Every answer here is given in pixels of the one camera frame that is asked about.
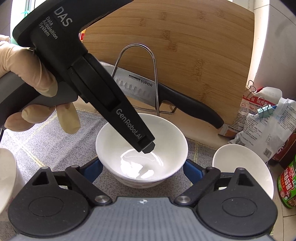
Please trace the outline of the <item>left gloved hand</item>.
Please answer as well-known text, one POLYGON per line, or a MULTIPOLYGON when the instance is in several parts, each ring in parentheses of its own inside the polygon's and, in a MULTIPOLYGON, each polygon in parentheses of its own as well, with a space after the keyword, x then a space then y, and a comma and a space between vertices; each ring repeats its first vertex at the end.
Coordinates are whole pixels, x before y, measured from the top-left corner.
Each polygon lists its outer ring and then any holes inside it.
MULTIPOLYGON (((57 94, 56 78, 45 68, 36 54, 10 43, 10 37, 1 35, 1 76, 10 71, 46 97, 53 97, 57 94)), ((4 127, 14 132, 27 131, 34 124, 46 121, 55 110, 64 132, 77 133, 81 124, 72 102, 51 108, 37 104, 27 106, 22 112, 10 115, 4 127)))

